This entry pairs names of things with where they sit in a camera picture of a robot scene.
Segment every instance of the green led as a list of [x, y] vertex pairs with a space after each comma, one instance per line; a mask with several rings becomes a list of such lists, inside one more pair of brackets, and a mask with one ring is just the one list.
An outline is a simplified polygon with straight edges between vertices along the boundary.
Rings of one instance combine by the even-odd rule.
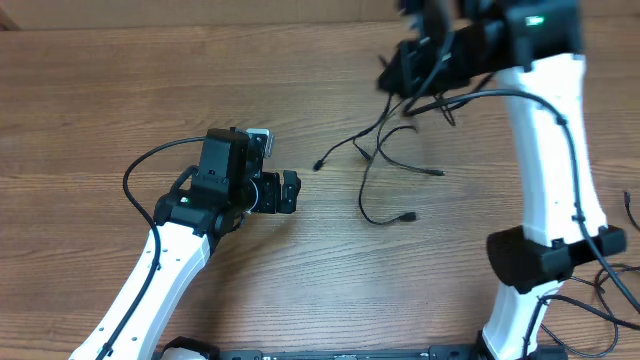
[[540, 26], [544, 24], [544, 16], [527, 16], [524, 22], [527, 26]]

